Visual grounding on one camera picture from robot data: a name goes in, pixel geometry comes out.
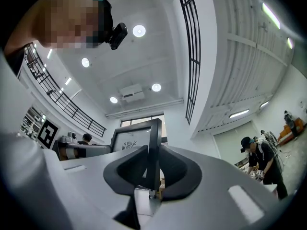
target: air conditioning unit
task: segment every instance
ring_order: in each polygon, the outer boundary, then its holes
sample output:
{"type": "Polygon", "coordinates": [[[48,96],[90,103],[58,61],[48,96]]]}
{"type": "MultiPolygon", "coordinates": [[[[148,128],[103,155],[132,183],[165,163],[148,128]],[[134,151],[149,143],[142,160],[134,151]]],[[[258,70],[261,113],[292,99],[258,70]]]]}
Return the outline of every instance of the air conditioning unit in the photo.
{"type": "Polygon", "coordinates": [[[138,101],[138,100],[145,98],[142,87],[139,84],[135,84],[135,85],[131,85],[129,87],[123,88],[119,90],[119,92],[123,95],[121,99],[128,103],[138,101]]]}

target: floor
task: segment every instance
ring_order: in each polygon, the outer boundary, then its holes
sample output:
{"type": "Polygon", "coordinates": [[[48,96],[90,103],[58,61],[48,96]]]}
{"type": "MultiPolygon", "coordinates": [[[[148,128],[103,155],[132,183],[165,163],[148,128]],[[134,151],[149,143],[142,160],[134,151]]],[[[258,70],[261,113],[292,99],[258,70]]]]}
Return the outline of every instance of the floor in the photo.
{"type": "Polygon", "coordinates": [[[144,226],[151,219],[161,202],[158,198],[149,198],[148,190],[135,189],[135,204],[138,212],[138,219],[141,226],[144,226]]]}
{"type": "Polygon", "coordinates": [[[293,194],[299,187],[303,175],[307,169],[307,131],[301,133],[297,140],[291,140],[287,144],[278,147],[282,158],[283,182],[288,194],[293,194]]]}

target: black metal railing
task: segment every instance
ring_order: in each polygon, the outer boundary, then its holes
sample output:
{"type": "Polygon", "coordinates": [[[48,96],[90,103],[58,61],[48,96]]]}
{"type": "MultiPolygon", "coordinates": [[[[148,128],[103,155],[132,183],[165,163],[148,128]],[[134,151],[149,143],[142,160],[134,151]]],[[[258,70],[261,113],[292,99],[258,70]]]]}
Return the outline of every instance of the black metal railing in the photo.
{"type": "Polygon", "coordinates": [[[187,28],[189,47],[189,92],[186,109],[186,119],[190,124],[201,70],[201,32],[194,0],[180,0],[184,20],[187,28]]]}
{"type": "Polygon", "coordinates": [[[94,134],[101,137],[104,135],[106,128],[90,118],[61,90],[44,66],[33,44],[25,48],[24,59],[35,80],[59,108],[94,134]]]}

